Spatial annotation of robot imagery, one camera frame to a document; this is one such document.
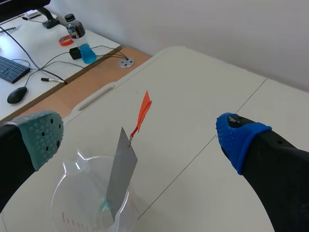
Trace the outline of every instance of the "keyboard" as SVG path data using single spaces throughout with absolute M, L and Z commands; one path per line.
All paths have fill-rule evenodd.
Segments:
M 30 71 L 25 65 L 18 64 L 0 56 L 0 78 L 14 84 Z

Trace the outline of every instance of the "table handle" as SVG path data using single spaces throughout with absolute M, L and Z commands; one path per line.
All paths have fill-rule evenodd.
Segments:
M 93 103 L 95 103 L 100 98 L 104 97 L 107 93 L 112 91 L 116 86 L 116 82 L 111 82 L 107 84 L 106 86 L 99 89 L 97 92 L 91 94 L 89 97 L 87 97 L 85 100 L 77 104 L 71 112 L 71 115 L 78 113 L 80 111 L 85 110 L 89 106 L 91 106 Z

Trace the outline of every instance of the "black cable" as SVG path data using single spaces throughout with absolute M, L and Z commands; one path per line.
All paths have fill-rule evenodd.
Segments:
M 85 68 L 85 67 L 83 67 L 83 66 L 81 66 L 81 65 L 73 64 L 73 63 L 66 62 L 66 61 L 54 61 L 54 62 L 52 62 L 52 63 L 46 65 L 44 68 L 46 68 L 46 67 L 49 66 L 49 65 L 55 64 L 55 63 L 65 63 L 65 64 L 75 65 L 75 66 L 80 67 L 80 68 Z
M 102 60 L 104 60 L 104 59 L 107 59 L 107 58 L 120 58 L 120 59 L 123 59 L 122 56 L 117 57 L 117 56 L 115 56 L 115 55 L 111 55 L 110 57 L 103 57 L 102 59 L 97 59 L 97 60 L 96 60 L 95 62 L 93 62 L 91 65 L 93 65 L 93 64 L 96 63 L 96 62 L 99 62 L 99 61 L 102 61 Z
M 96 46 L 96 47 L 92 47 L 92 49 L 93 49 L 93 48 L 97 48 L 97 47 L 106 47 L 106 48 L 108 48 L 108 49 L 116 50 L 117 52 L 119 52 L 120 54 L 122 54 L 122 55 L 125 57 L 126 60 L 129 59 L 125 54 L 123 54 L 121 51 L 119 51 L 119 50 L 116 49 L 116 48 L 112 48 L 112 47 L 108 47 L 108 46 L 104 46 L 104 45 L 99 45 L 99 46 Z
M 92 47 L 91 49 L 94 49 L 94 48 L 97 48 L 97 47 L 106 47 L 106 48 L 109 48 L 109 49 L 115 49 L 116 51 L 120 52 L 120 51 L 117 50 L 116 48 L 111 48 L 111 47 L 107 47 L 107 46 L 103 46 L 103 45 L 96 46 L 96 47 Z M 61 53 L 61 54 L 59 54 L 59 55 L 57 55 L 57 56 L 51 58 L 46 64 L 43 65 L 42 68 L 46 68 L 46 67 L 47 67 L 47 64 L 48 64 L 49 62 L 51 62 L 53 59 L 55 59 L 55 58 L 57 58 L 57 57 L 59 57 L 59 56 L 61 56 L 61 55 L 67 54 L 67 53 L 69 53 L 69 52 L 64 52 L 64 53 Z M 124 54 L 123 54 L 123 57 L 122 57 L 122 58 L 128 60 L 128 57 L 127 57 L 126 55 L 124 55 Z
M 117 57 L 117 56 L 115 56 L 115 55 L 111 55 L 111 56 L 109 56 L 109 57 L 103 57 L 102 59 L 98 59 L 98 60 L 96 60 L 95 62 L 91 63 L 90 65 L 93 65 L 94 63 L 96 63 L 96 62 L 98 62 L 98 61 L 103 61 L 103 60 L 108 59 L 108 58 L 120 58 L 120 59 L 123 59 L 123 57 L 122 57 L 122 56 L 118 56 L 118 57 Z M 31 73 L 31 74 L 29 75 L 29 77 L 28 77 L 28 79 L 27 79 L 27 81 L 26 81 L 26 83 L 25 83 L 25 85 L 24 85 L 24 86 L 26 86 L 26 84 L 28 83 L 29 78 L 30 78 L 33 74 L 35 74 L 36 72 L 38 72 L 38 71 L 44 71 L 44 70 L 42 70 L 42 69 L 37 70 L 37 69 L 36 69 L 36 71 L 35 71 L 35 72 L 33 72 L 33 73 Z
M 56 75 L 56 74 L 54 74 L 54 73 L 52 73 L 52 72 L 50 72 L 50 71 L 44 70 L 43 68 L 45 67 L 45 65 L 44 65 L 42 68 L 40 68 L 40 67 L 33 61 L 33 59 L 31 58 L 31 56 L 29 55 L 29 53 L 23 48 L 23 46 L 22 46 L 12 35 L 10 35 L 10 34 L 9 34 L 6 30 L 4 30 L 3 27 L 1 27 L 1 26 L 0 26 L 0 29 L 3 30 L 8 36 L 10 36 L 11 39 L 14 40 L 15 43 L 18 44 L 18 46 L 20 46 L 20 48 L 21 48 L 21 49 L 26 53 L 26 55 L 29 57 L 30 61 L 31 61 L 31 62 L 34 64 L 34 66 L 38 69 L 37 71 L 43 71 L 43 72 L 49 73 L 49 74 L 51 74 L 51 75 L 53 75 L 53 76 L 59 78 L 60 80 L 64 81 L 64 83 L 65 83 L 66 85 L 68 84 L 68 83 L 67 83 L 64 79 L 62 79 L 60 76 L 58 76 L 58 75 Z M 110 47 L 103 46 L 103 45 L 96 46 L 96 47 L 106 47 L 106 48 L 109 48 L 109 49 L 115 49 L 115 48 L 110 48 Z M 117 50 L 117 49 L 115 49 L 115 50 L 118 51 L 119 53 L 121 53 L 122 55 L 124 55 L 124 56 L 126 57 L 126 59 L 128 59 L 127 56 L 126 56 L 125 54 L 123 54 L 122 52 L 120 52 L 120 51 Z M 36 73 L 37 71 L 35 71 L 35 72 L 33 72 L 32 74 L 30 74 L 29 77 L 28 77 L 28 80 L 29 80 L 30 76 L 33 75 L 34 73 Z
M 64 52 L 64 53 L 61 53 L 61 54 L 55 56 L 54 58 L 51 58 L 46 64 L 43 65 L 43 68 L 45 68 L 46 65 L 47 65 L 50 61 L 52 61 L 53 59 L 55 59 L 55 58 L 57 58 L 57 57 L 59 57 L 59 56 L 61 56 L 61 55 L 63 55 L 63 54 L 67 54 L 67 53 L 69 53 L 69 52 Z
M 29 18 L 24 17 L 24 16 L 23 16 L 23 17 L 20 16 L 20 18 L 22 18 L 22 19 L 24 19 L 24 20 L 26 20 L 26 21 L 30 21 L 30 22 L 43 23 L 43 22 L 40 22 L 40 21 L 36 21 L 36 20 L 29 19 Z
M 31 58 L 31 56 L 29 55 L 29 53 L 23 48 L 22 45 L 20 45 L 20 43 L 19 43 L 12 35 L 10 35 L 7 31 L 5 31 L 1 26 L 0 26 L 0 29 L 3 30 L 8 36 L 10 36 L 11 39 L 14 40 L 15 43 L 18 44 L 18 46 L 20 46 L 20 48 L 26 53 L 26 55 L 29 57 L 30 61 L 34 64 L 34 66 L 35 66 L 38 70 L 41 70 L 41 71 L 46 72 L 46 73 L 49 73 L 49 74 L 51 74 L 51 75 L 53 75 L 53 76 L 59 78 L 60 80 L 64 81 L 64 83 L 65 83 L 66 85 L 68 84 L 68 83 L 67 83 L 65 80 L 63 80 L 60 76 L 58 76 L 58 75 L 56 75 L 56 74 L 54 74 L 54 73 L 52 73 L 52 72 L 50 72 L 50 71 L 47 71 L 47 70 L 44 70 L 44 69 L 40 68 L 40 67 L 33 61 L 33 59 Z
M 12 61 L 14 61 L 14 60 L 22 60 L 22 61 L 24 61 L 24 62 L 27 62 L 27 63 L 28 63 L 28 68 L 30 68 L 30 62 L 29 62 L 29 61 L 27 61 L 27 60 L 25 60 L 25 59 L 12 59 Z

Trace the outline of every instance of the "orange paper arrow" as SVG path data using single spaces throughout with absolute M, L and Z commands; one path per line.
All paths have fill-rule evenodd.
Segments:
M 137 125 L 136 125 L 135 130 L 131 133 L 131 137 L 134 136 L 136 131 L 140 132 L 140 126 L 141 126 L 148 110 L 150 109 L 151 103 L 152 103 L 152 101 L 150 100 L 148 91 L 146 91 L 144 99 L 143 99 L 141 106 L 140 106 L 139 117 L 137 119 Z

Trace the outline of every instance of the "metal plate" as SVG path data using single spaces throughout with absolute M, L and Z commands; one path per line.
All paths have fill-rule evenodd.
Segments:
M 134 63 L 135 63 L 135 59 L 128 57 L 128 59 L 122 59 L 119 62 L 119 66 L 121 68 L 128 68 L 128 67 L 131 67 Z
M 121 128 L 116 155 L 112 164 L 112 172 L 107 187 L 106 198 L 115 221 L 115 217 L 126 196 L 137 158 L 127 138 L 125 130 Z

